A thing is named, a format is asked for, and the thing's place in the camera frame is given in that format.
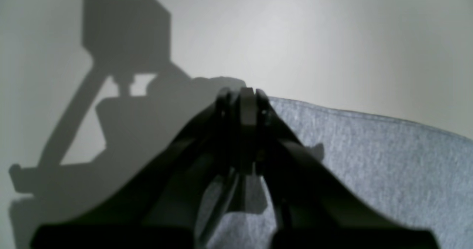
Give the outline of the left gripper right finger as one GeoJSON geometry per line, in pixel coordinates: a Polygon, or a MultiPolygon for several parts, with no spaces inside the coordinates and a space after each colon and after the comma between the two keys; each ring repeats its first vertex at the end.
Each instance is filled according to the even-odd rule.
{"type": "Polygon", "coordinates": [[[271,249],[438,249],[427,229],[403,227],[348,190],[296,138],[265,93],[239,92],[241,169],[265,180],[276,217],[271,249]]]}

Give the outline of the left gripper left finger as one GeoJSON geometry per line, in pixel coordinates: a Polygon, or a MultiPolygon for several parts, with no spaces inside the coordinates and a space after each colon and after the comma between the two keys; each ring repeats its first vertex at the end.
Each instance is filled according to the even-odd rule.
{"type": "Polygon", "coordinates": [[[64,223],[43,224],[33,249],[194,249],[206,245],[241,184],[235,164],[241,92],[223,88],[167,148],[113,195],[64,223]]]}

